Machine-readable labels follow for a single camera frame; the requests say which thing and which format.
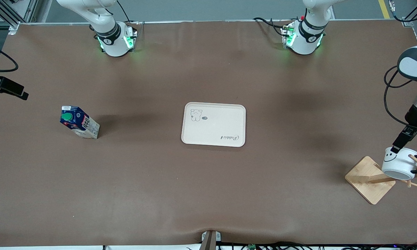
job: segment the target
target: brown table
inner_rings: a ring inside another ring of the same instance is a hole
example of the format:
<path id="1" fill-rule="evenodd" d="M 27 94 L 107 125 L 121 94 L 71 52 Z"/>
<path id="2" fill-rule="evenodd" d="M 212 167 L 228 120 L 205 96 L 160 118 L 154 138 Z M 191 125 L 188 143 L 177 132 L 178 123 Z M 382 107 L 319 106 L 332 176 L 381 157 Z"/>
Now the brown table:
<path id="1" fill-rule="evenodd" d="M 417 242 L 417 188 L 398 183 L 373 206 L 344 179 L 365 155 L 380 163 L 403 128 L 384 111 L 382 78 L 417 44 L 411 29 L 333 21 L 310 56 L 254 22 L 140 33 L 121 58 L 86 26 L 8 37 L 20 68 L 4 75 L 29 99 L 0 95 L 0 245 L 185 244 L 207 229 L 225 242 Z M 391 90 L 394 114 L 416 93 Z M 183 144 L 191 101 L 244 105 L 246 144 Z M 59 123 L 62 105 L 99 122 L 99 139 Z"/>

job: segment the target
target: bear drawing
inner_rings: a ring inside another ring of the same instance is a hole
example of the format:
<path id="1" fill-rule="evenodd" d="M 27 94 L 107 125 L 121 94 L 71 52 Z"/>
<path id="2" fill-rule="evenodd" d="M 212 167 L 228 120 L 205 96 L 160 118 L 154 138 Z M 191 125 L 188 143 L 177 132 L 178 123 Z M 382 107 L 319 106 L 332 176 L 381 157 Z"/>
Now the bear drawing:
<path id="1" fill-rule="evenodd" d="M 199 122 L 199 120 L 201 119 L 201 113 L 202 113 L 202 110 L 200 109 L 191 109 L 190 110 L 191 120 L 194 122 Z"/>

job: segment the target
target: blue and white carton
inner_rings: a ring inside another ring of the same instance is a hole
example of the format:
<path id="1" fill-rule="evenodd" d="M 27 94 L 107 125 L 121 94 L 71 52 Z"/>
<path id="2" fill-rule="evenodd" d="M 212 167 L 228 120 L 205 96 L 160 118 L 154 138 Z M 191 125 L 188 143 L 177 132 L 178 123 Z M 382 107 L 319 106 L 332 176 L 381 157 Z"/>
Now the blue and white carton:
<path id="1" fill-rule="evenodd" d="M 97 139 L 100 125 L 77 106 L 62 106 L 60 122 L 81 138 Z"/>

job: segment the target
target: green cap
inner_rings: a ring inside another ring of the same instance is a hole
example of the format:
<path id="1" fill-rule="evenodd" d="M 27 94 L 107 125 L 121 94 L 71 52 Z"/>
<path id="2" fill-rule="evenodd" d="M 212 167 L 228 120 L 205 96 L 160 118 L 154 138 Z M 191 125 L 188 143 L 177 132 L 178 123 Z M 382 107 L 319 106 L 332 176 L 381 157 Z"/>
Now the green cap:
<path id="1" fill-rule="evenodd" d="M 71 113 L 64 113 L 64 114 L 62 114 L 62 119 L 72 120 L 72 114 Z"/>

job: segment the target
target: white mug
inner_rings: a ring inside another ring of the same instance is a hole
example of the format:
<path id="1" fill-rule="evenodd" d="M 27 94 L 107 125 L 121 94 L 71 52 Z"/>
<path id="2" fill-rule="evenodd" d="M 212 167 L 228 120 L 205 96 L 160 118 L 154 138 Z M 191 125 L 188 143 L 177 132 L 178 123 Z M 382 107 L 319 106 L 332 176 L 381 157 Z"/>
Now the white mug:
<path id="1" fill-rule="evenodd" d="M 398 153 L 391 152 L 389 147 L 385 150 L 382 171 L 385 175 L 398 180 L 411 180 L 417 174 L 417 163 L 409 157 L 417 152 L 412 149 L 402 148 Z"/>

